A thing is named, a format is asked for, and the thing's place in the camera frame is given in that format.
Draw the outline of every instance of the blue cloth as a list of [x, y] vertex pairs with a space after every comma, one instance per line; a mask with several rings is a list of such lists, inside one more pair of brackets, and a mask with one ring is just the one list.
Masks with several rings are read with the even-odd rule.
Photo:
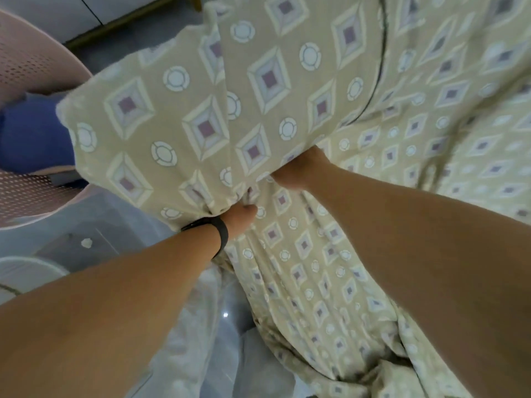
[[61, 98], [31, 97], [4, 107], [0, 112], [0, 169], [26, 174], [75, 165], [70, 134], [55, 114]]

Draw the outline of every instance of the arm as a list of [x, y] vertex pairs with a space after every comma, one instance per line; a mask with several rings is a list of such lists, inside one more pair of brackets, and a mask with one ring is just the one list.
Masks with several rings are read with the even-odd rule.
[[[229, 238], [255, 214], [223, 214]], [[219, 246], [214, 226], [196, 227], [0, 306], [0, 396], [125, 396]]]
[[473, 395], [529, 395], [531, 227], [350, 173], [318, 148], [273, 178], [307, 190], [330, 212]]

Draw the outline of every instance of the watch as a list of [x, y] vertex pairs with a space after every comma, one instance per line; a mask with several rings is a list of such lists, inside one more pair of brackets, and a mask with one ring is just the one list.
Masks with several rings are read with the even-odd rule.
[[229, 230], [227, 229], [225, 222], [223, 222], [223, 220], [219, 216], [206, 216], [204, 218], [197, 219], [196, 221], [184, 226], [181, 229], [181, 232], [184, 232], [185, 230], [193, 229], [194, 227], [209, 225], [209, 224], [213, 225], [218, 230], [219, 237], [222, 240], [222, 246], [219, 248], [218, 252], [214, 256], [214, 257], [217, 257], [217, 255], [221, 253], [222, 250], [225, 248], [225, 246], [227, 245], [227, 241], [229, 240]]

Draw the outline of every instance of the perforated plastic basket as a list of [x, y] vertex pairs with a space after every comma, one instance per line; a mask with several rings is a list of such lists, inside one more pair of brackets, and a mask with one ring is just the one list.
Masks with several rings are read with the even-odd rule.
[[[0, 10], [0, 108], [25, 92], [49, 94], [91, 77], [67, 48], [35, 26]], [[97, 189], [54, 187], [46, 176], [0, 170], [0, 230], [43, 219]]]

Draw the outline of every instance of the cabinet door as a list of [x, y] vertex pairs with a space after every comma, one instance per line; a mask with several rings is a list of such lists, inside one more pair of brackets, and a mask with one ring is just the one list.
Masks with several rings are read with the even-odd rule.
[[0, 0], [0, 8], [31, 22], [61, 43], [100, 24], [82, 0]]
[[155, 0], [83, 0], [104, 24]]

